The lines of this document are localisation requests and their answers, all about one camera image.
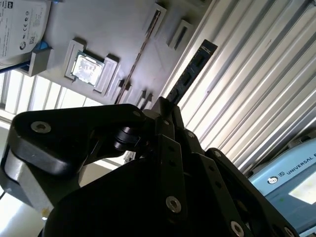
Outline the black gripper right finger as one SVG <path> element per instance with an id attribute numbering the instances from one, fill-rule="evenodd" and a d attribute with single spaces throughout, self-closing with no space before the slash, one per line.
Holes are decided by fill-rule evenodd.
<path id="1" fill-rule="evenodd" d="M 296 237 L 298 233 L 218 149 L 204 151 L 172 111 L 182 150 L 189 218 L 196 236 Z"/>

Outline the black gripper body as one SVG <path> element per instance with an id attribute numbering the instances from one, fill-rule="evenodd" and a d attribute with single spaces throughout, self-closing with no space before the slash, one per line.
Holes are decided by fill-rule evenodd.
<path id="1" fill-rule="evenodd" d="M 220 237 L 221 217 L 182 164 L 138 159 L 63 198 L 46 237 Z"/>

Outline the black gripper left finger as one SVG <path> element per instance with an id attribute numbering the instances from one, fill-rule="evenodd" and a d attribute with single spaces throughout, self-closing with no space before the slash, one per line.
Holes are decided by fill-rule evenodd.
<path id="1" fill-rule="evenodd" d="M 177 102 L 161 97 L 144 111 L 119 104 L 21 113 L 9 129 L 1 184 L 50 221 L 57 204 L 79 188 L 84 166 L 133 151 L 155 163 L 161 179 L 175 173 L 171 186 L 161 188 L 160 202 L 171 222 L 183 222 L 187 202 L 175 135 L 184 124 Z M 179 203 L 178 212 L 167 207 L 168 197 Z"/>

